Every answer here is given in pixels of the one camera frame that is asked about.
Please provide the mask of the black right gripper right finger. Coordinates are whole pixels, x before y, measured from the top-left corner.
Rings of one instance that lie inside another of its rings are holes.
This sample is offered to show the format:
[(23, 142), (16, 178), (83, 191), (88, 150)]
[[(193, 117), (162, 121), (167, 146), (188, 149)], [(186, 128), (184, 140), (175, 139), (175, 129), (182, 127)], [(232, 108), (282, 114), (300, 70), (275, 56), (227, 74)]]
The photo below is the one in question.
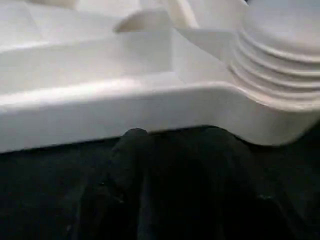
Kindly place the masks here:
[(226, 130), (161, 133), (159, 163), (160, 239), (301, 239), (288, 199)]

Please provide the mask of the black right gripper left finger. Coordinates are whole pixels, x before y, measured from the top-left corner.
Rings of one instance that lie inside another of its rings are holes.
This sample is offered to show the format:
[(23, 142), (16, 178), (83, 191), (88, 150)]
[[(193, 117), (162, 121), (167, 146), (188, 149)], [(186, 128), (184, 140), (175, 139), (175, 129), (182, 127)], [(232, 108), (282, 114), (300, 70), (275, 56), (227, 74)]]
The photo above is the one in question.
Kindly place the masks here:
[(135, 240), (143, 185), (143, 148), (149, 134), (127, 131), (112, 148), (99, 176), (82, 195), (82, 239)]

